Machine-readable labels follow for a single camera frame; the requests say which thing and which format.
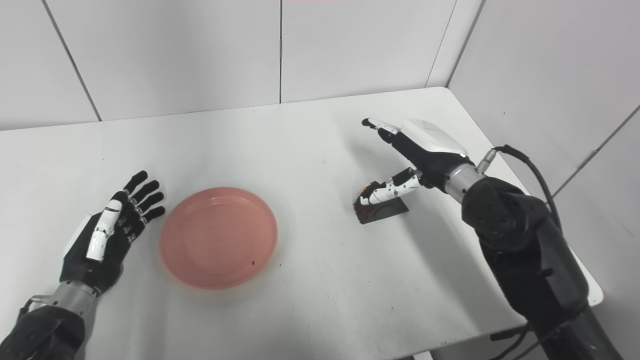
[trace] white table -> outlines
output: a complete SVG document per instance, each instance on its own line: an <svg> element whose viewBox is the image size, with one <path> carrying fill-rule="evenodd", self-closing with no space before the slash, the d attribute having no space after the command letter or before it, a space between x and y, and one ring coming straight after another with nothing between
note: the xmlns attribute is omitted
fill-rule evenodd
<svg viewBox="0 0 640 360"><path fill-rule="evenodd" d="M55 288L84 214L143 168L169 210L213 186L256 193L278 246L252 280L196 290L164 269L152 222L99 301L90 360L384 360L523 324L449 196L419 190L408 213L358 223L360 190L408 166L365 117L429 120L475 161L491 146L444 88L0 132L0 333ZM488 174L522 187L501 158Z"/></svg>

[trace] brown food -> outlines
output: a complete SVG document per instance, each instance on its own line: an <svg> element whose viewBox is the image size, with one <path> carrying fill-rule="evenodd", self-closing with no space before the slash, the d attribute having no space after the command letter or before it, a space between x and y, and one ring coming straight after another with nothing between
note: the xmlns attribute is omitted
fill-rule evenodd
<svg viewBox="0 0 640 360"><path fill-rule="evenodd" d="M364 220L371 214L371 212L375 209L374 205L362 205L360 203L360 197L368 198L371 196L373 191L380 187L380 183L374 181L369 184L366 188L362 190L360 195L356 198L356 201L353 203L353 210L356 212L356 216L358 217L358 221L361 224L364 224Z"/></svg>

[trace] pink plate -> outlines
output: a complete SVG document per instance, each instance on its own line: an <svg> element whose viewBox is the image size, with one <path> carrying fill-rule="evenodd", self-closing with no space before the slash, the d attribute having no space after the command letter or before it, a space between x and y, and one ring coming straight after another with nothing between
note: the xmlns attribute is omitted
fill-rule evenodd
<svg viewBox="0 0 640 360"><path fill-rule="evenodd" d="M277 239L276 219L262 199L242 189L211 188L184 199L169 214L160 252L181 281L225 289L259 273Z"/></svg>

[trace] robot finger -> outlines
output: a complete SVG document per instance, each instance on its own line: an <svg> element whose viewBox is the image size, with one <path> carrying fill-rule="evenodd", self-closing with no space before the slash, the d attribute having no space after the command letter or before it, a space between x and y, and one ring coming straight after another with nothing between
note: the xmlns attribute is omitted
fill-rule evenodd
<svg viewBox="0 0 640 360"><path fill-rule="evenodd" d="M113 196L111 197L111 200L116 200L119 203L121 203L122 204L121 208L124 208L125 205L129 202L127 192L123 190L120 190L119 192L116 192L115 194L113 194Z"/></svg>
<svg viewBox="0 0 640 360"><path fill-rule="evenodd" d="M129 231L127 231L126 234L125 234L126 237L127 237L127 241L129 241L129 243L132 243L145 230L146 226L147 225L142 220L139 220L137 223L135 223L129 229Z"/></svg>
<svg viewBox="0 0 640 360"><path fill-rule="evenodd" d="M153 180L150 183L142 186L142 188L140 188L140 190L138 190L135 194L131 195L131 202L133 202L134 205L138 205L138 203L141 202L145 197L147 197L147 195L158 190L159 188L160 183L158 183L158 180Z"/></svg>
<svg viewBox="0 0 640 360"><path fill-rule="evenodd" d="M127 201L127 204L120 212L120 217L118 218L116 226L123 226L128 221L128 219L133 216L133 214L140 216L140 214L138 214L138 212L136 211L136 206L134 204L131 204L130 201Z"/></svg>
<svg viewBox="0 0 640 360"><path fill-rule="evenodd" d="M164 194L161 192L151 194L151 196L147 197L141 204L138 205L138 212L147 212L149 208L151 208L153 205L156 205L158 202L161 202L163 199Z"/></svg>
<svg viewBox="0 0 640 360"><path fill-rule="evenodd" d="M149 174L146 171L142 170L141 172L138 172L136 175L133 175L131 180L129 180L129 182L124 186L124 191L127 195L131 195L133 190L135 190L140 184L144 183L148 178Z"/></svg>
<svg viewBox="0 0 640 360"><path fill-rule="evenodd" d="M148 224L151 220L163 216L165 211L164 206L153 208L142 216L142 221L144 221L145 224Z"/></svg>
<svg viewBox="0 0 640 360"><path fill-rule="evenodd" d="M370 117L364 119L362 121L362 125L377 130L380 138L382 138L382 140L387 143L392 143L394 138L396 137L396 134L398 134L398 132L400 131L400 129L396 126Z"/></svg>
<svg viewBox="0 0 640 360"><path fill-rule="evenodd" d="M128 233L142 219L137 211L133 211L131 215L125 219L122 225L119 225L123 233Z"/></svg>

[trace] wall seam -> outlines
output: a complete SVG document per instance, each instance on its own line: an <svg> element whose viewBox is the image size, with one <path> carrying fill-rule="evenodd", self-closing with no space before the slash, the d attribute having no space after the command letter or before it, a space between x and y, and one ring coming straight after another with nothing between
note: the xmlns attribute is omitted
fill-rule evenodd
<svg viewBox="0 0 640 360"><path fill-rule="evenodd" d="M278 103L282 104L282 1L280 0L280 82L278 88Z"/></svg>
<svg viewBox="0 0 640 360"><path fill-rule="evenodd" d="M625 126L627 125L627 123L629 122L629 120L631 120L631 118L633 118L636 113L640 111L640 104L638 106L636 106L636 108L631 111L631 113L629 114L629 116L627 116L625 118L625 120L622 121L622 123L620 123L620 125L618 125L616 127L616 129L609 135L607 136L607 138L600 144L600 146L598 146L594 151L591 151L589 153L589 155L587 156L587 158L578 166L577 169L575 169L575 171L569 176L569 178L567 178L567 180L565 180L562 185L560 185L560 187L558 188L558 190L556 190L554 192L554 194L552 195L553 197L556 197L557 194L560 193L560 191L562 189L564 189L564 187L571 181L573 180L573 178L585 167L587 166L587 164L589 162L591 162L591 160L593 160L593 158L596 157L596 155L598 155L598 153L602 150L602 148L604 148L605 145L607 145L607 143L609 143L611 141L611 139L613 139L614 136L616 136L616 134L618 134L618 132Z"/></svg>
<svg viewBox="0 0 640 360"><path fill-rule="evenodd" d="M449 85L451 84L451 79L453 79L453 75L456 73L456 70L458 69L458 64L460 64L460 59L462 59L462 55L464 54L465 50L467 50L467 44L469 43L469 39L471 38L471 34L474 32L474 29L476 28L476 24L478 22L478 18L480 18L480 13L482 12L482 10L484 8L485 2L486 2L486 0L482 0L482 3L480 3L480 6L478 6L478 11L476 13L476 17L474 17L474 21L471 23L471 27L469 28L469 32L467 33L467 37L465 38L465 42L462 44L462 49L460 49L460 54L458 54L458 58L456 59L456 63L455 63L455 65L453 65L453 69L451 70L451 75L449 75L449 79L447 80L447 84L445 85L446 88L448 88Z"/></svg>
<svg viewBox="0 0 640 360"><path fill-rule="evenodd" d="M56 34L58 34L58 39L60 39L60 42L62 43L62 47L64 47L65 52L67 53L67 57L69 58L69 61L71 61L71 66L73 66L74 71L76 72L76 76L78 78L78 80L80 81L80 85L82 86L82 89L84 90L84 94L86 95L86 98L89 100L89 103L91 104L91 107L93 109L93 112L95 113L95 117L98 118L98 121L102 121L102 117L100 117L100 113L98 112L98 109L95 107L95 103L93 102L93 99L91 98L91 94L89 94L89 89L87 89L86 84L84 83L84 79L82 78L82 75L80 75L80 70L78 70L78 66L76 65L76 61L74 60L74 57L71 56L71 51L69 50L69 47L67 46L67 42L65 41L65 38L62 37L62 32L60 31L60 28L58 27L58 23L56 22L56 19L53 17L53 13L51 13L51 9L49 8L49 5L47 4L46 0L42 0L42 5L44 6L44 10L47 12L47 15L49 16L49 20L51 20L51 24L53 25L53 28L56 30Z"/></svg>
<svg viewBox="0 0 640 360"><path fill-rule="evenodd" d="M429 79L431 79L431 73L433 72L433 67L436 65L436 61L438 61L438 55L440 54L442 43L444 43L444 38L447 36L447 30L449 29L449 24L451 23L451 18L453 17L453 13L456 11L456 5L458 5L458 0L456 0L453 3L451 14L449 14L449 20L447 20L447 25L444 28L444 33L442 33L442 39L440 39L440 45L438 45L438 51L436 51L436 56L433 58L433 63L431 63L431 68L429 69L429 74L427 75L427 81L424 83L424 87L427 87L427 85L429 85Z"/></svg>

